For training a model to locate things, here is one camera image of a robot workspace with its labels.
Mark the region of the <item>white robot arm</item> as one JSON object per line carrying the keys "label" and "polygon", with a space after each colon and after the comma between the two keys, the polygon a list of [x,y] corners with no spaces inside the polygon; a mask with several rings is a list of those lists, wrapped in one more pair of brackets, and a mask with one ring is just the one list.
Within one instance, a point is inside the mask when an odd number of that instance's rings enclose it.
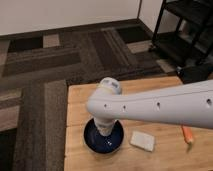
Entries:
{"label": "white robot arm", "polygon": [[130,119],[213,129],[213,80],[122,94],[121,84],[106,77],[86,103],[98,119]]}

